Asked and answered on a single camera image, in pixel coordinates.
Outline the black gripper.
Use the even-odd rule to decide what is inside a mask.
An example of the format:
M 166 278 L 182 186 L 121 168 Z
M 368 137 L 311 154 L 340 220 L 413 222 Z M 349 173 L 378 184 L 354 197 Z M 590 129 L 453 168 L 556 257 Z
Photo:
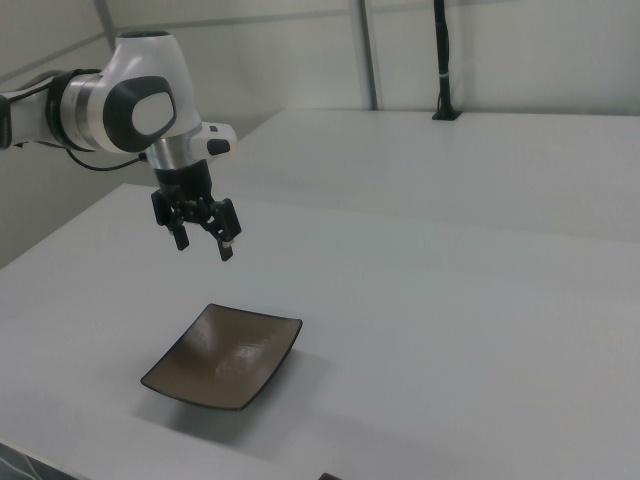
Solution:
M 177 170 L 155 169 L 159 189 L 151 194 L 156 223 L 173 235 L 179 251 L 189 246 L 185 221 L 202 221 L 202 228 L 216 240 L 220 258 L 233 256 L 232 243 L 242 232 L 233 202 L 213 200 L 206 160 Z

